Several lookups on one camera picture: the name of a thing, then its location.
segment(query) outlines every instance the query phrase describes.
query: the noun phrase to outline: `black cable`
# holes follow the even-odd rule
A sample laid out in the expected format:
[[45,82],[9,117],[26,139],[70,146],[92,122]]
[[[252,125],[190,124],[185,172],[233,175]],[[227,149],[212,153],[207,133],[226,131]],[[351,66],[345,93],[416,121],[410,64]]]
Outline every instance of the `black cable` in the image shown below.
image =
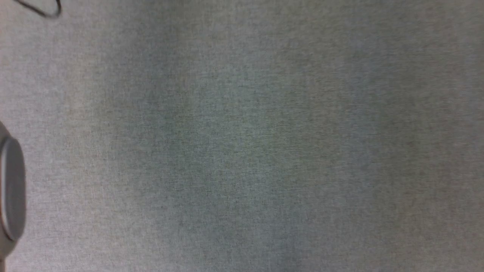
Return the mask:
[[37,13],[41,17],[44,17],[44,18],[55,19],[55,18],[59,17],[61,15],[61,12],[62,12],[62,6],[61,6],[61,2],[60,2],[61,0],[56,0],[57,11],[55,13],[52,13],[52,14],[46,13],[43,10],[39,9],[38,7],[32,6],[31,4],[28,4],[28,3],[24,2],[23,0],[14,0],[14,1],[21,4],[24,8],[27,8],[27,9]]

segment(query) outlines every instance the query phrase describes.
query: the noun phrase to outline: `round disc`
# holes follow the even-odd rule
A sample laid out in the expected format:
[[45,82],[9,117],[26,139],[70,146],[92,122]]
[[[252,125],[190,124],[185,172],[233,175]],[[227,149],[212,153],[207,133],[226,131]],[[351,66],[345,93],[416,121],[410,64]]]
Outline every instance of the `round disc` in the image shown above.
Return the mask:
[[7,236],[22,236],[26,217],[25,165],[17,140],[7,137],[0,151],[1,219]]

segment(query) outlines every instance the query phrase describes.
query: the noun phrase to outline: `gray fabric surface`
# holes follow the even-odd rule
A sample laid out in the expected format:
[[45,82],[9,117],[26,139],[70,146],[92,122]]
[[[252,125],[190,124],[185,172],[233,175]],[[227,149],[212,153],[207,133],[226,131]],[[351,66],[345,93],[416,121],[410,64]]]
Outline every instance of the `gray fabric surface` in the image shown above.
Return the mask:
[[0,3],[8,271],[483,271],[482,1]]

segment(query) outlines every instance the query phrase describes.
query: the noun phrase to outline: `wire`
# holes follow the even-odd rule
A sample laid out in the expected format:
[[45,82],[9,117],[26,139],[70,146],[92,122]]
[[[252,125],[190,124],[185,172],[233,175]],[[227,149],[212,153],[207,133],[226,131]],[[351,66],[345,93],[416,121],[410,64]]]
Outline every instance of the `wire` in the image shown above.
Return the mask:
[[14,0],[14,1],[21,4],[24,8],[27,8],[27,9],[37,13],[41,17],[44,17],[44,18],[55,19],[55,18],[58,18],[62,13],[62,6],[61,6],[61,2],[60,2],[61,0],[56,0],[57,11],[55,13],[51,13],[51,14],[46,13],[43,10],[39,9],[38,7],[32,6],[31,4],[28,4],[28,3],[24,2],[23,0]]

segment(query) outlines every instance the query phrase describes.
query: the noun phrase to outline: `gray plastic object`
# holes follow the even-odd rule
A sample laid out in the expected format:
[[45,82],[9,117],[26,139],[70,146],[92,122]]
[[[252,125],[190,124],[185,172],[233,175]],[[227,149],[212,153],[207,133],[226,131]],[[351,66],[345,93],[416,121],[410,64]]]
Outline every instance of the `gray plastic object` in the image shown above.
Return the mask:
[[25,163],[20,144],[0,122],[0,272],[26,220]]

